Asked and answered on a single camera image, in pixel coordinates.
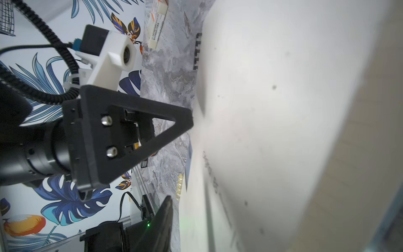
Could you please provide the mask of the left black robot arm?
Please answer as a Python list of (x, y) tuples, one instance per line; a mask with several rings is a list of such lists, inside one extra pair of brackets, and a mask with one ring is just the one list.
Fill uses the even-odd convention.
[(190, 109), (96, 86), (65, 101), (62, 118), (1, 124), (1, 185), (66, 175), (87, 201), (100, 189), (190, 130)]

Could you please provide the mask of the large cream spiral notebook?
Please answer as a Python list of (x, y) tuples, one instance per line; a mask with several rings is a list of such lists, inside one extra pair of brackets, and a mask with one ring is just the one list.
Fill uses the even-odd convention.
[(184, 252), (401, 251), (402, 1), (216, 1)]

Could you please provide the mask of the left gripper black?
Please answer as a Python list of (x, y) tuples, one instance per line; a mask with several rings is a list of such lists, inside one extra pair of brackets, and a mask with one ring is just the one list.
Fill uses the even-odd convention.
[(91, 85), (63, 103), (63, 114), (70, 174), (82, 201), (194, 125), (188, 108)]

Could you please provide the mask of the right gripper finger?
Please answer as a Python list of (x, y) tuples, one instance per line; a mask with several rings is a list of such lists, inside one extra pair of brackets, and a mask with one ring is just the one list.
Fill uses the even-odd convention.
[(173, 200), (167, 196), (142, 236), (131, 239), (134, 244), (130, 246), (130, 252), (170, 252), (172, 223)]

